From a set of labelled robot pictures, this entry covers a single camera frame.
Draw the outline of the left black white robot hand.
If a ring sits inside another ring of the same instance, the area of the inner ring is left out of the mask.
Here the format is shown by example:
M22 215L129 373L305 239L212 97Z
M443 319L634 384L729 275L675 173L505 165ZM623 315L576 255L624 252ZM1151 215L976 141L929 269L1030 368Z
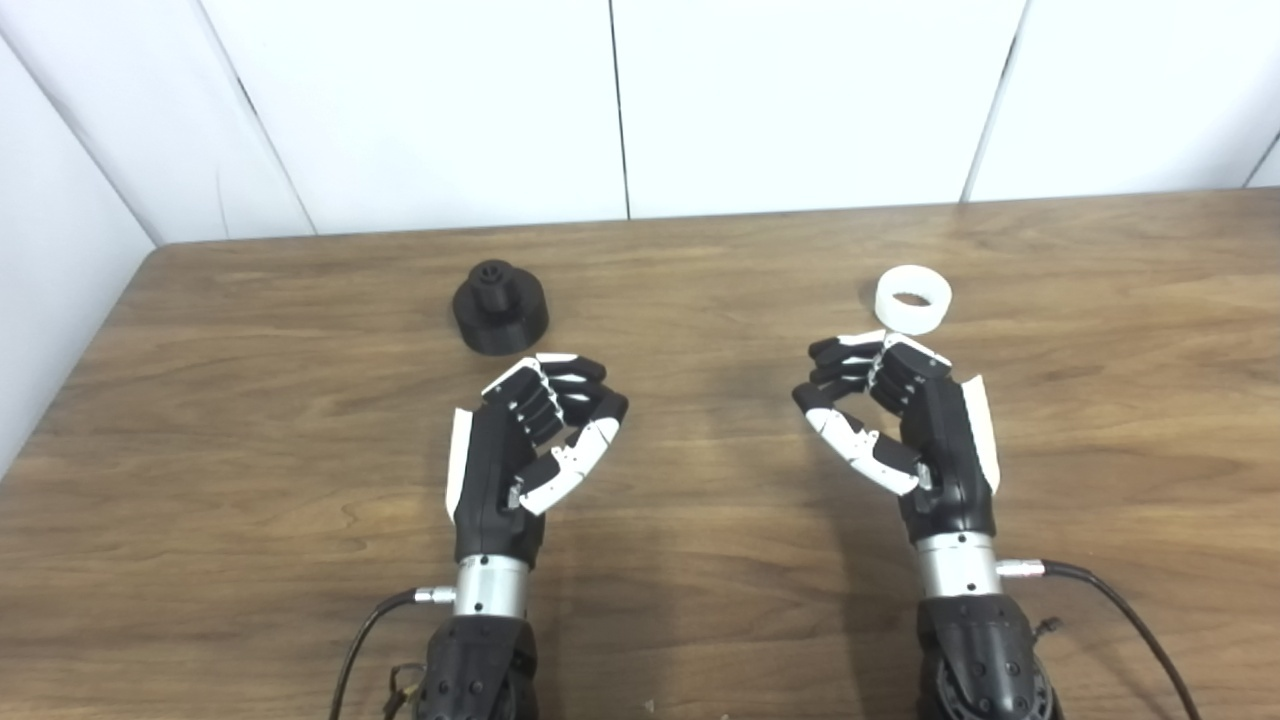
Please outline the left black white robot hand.
M457 561L536 566L547 514L590 477L628 411L605 378L590 357L535 354L492 380L477 407L456 410L445 510Z

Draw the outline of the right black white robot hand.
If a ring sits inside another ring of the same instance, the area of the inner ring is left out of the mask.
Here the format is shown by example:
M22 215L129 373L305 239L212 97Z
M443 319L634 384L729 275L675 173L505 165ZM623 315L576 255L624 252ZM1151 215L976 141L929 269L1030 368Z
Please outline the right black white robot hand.
M1000 468L980 375L959 382L945 356L884 329L818 340L808 356L795 404L847 466L897 496L911 543L996 536Z

